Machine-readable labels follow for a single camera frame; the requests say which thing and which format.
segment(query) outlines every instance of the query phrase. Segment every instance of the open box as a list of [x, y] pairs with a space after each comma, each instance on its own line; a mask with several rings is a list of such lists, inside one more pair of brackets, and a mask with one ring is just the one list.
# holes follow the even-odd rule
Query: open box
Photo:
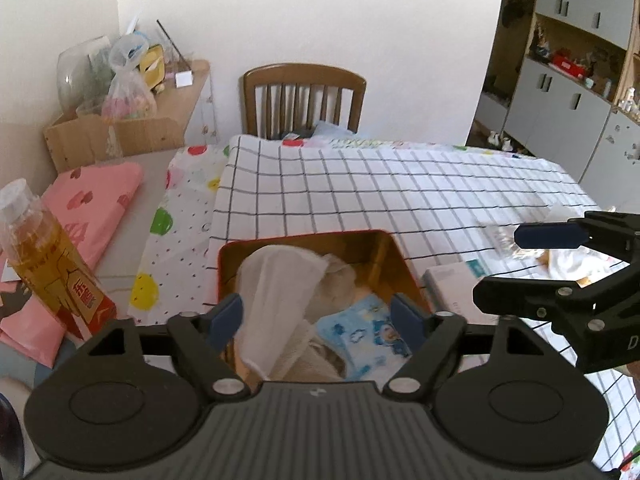
[[[389, 304], [395, 293], [402, 292], [420, 308], [431, 311], [393, 237], [379, 230], [266, 238], [226, 244], [218, 254], [219, 298], [236, 291], [236, 274], [245, 258], [268, 245], [300, 247], [321, 256], [333, 254], [353, 267], [356, 272], [356, 288], [362, 291], [363, 296], [371, 291]], [[225, 352], [225, 360], [241, 377], [246, 378], [248, 371], [236, 358], [233, 343]]]

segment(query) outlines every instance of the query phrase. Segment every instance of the chair backrest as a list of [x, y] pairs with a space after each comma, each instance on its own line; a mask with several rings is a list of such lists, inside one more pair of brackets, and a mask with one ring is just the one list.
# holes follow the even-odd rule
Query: chair backrest
[[[264, 107], [261, 110], [263, 110], [264, 114], [262, 122], [265, 124], [265, 136], [267, 139], [279, 138], [284, 132], [295, 132], [302, 128], [310, 130], [314, 119], [314, 97], [319, 87], [322, 87], [319, 115], [321, 121], [327, 120], [327, 103], [330, 89], [337, 89], [334, 113], [331, 119], [333, 124], [340, 123], [342, 90], [353, 91], [347, 128], [354, 133], [358, 131], [367, 82], [353, 72], [326, 65], [282, 63], [249, 70], [244, 74], [242, 82], [244, 86], [246, 128], [247, 133], [250, 135], [258, 136], [258, 108], [255, 93], [256, 89], [260, 87], [266, 88]], [[292, 110], [289, 113], [287, 113], [287, 102], [290, 101], [287, 99], [287, 86], [295, 86], [291, 103]], [[271, 98], [272, 87], [275, 87], [275, 98], [278, 100], [277, 108], [274, 108], [275, 99], [272, 100]], [[302, 101], [307, 87], [309, 88], [308, 102], [306, 103], [306, 121], [303, 126], [304, 103]]]

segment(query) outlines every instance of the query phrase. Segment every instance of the white bottle cap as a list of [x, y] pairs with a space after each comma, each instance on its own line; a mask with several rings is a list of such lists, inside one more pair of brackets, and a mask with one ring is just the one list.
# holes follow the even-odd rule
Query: white bottle cap
[[35, 196], [23, 178], [0, 189], [0, 223], [12, 224], [29, 208]]

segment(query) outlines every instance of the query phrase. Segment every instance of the white tablecloth with black grid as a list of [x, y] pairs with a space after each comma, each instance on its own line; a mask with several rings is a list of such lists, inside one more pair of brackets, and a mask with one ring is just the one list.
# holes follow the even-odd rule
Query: white tablecloth with black grid
[[[548, 278], [536, 260], [498, 256], [483, 226], [542, 221], [554, 204], [578, 215], [597, 209], [546, 160], [433, 148], [290, 148], [249, 136], [230, 146], [210, 231], [209, 304], [217, 301], [218, 251], [233, 240], [382, 229], [394, 234], [418, 280], [429, 267], [473, 259], [494, 276]], [[548, 323], [530, 325], [575, 364], [573, 349]], [[633, 383], [613, 370], [588, 377], [612, 414], [594, 461], [613, 468], [640, 442]]]

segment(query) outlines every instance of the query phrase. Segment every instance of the pink plastic bag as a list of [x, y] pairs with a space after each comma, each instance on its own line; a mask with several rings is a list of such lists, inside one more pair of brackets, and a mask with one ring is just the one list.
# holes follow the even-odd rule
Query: pink plastic bag
[[[132, 162], [78, 168], [60, 174], [42, 196], [91, 269], [107, 248], [142, 176], [140, 165]], [[64, 335], [64, 326], [35, 297], [0, 320], [0, 342], [49, 368]]]

